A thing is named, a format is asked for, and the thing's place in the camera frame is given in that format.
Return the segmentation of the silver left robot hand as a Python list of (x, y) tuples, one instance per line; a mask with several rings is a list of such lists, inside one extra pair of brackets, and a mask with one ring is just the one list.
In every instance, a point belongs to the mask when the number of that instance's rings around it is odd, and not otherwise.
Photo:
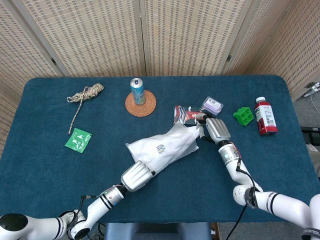
[(144, 163), (137, 161), (121, 176), (121, 183), (129, 192), (135, 192), (145, 186), (156, 175)]

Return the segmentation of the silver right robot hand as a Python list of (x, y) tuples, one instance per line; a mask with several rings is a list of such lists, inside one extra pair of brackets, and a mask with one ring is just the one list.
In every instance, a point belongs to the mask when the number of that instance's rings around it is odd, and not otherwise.
[(199, 129), (200, 139), (215, 143), (218, 146), (228, 144), (231, 135), (225, 123), (209, 113), (199, 113), (195, 116), (196, 129)]

